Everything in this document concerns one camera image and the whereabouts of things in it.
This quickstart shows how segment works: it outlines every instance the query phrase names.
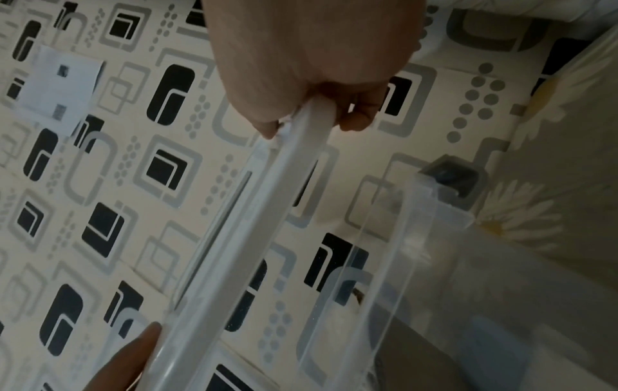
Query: white paper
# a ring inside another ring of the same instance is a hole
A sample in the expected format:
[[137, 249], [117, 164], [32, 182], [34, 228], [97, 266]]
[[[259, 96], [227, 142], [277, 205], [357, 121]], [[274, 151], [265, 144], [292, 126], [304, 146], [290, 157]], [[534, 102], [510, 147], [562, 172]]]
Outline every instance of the white paper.
[[15, 112], [58, 135], [71, 136], [88, 114], [102, 60], [41, 46]]

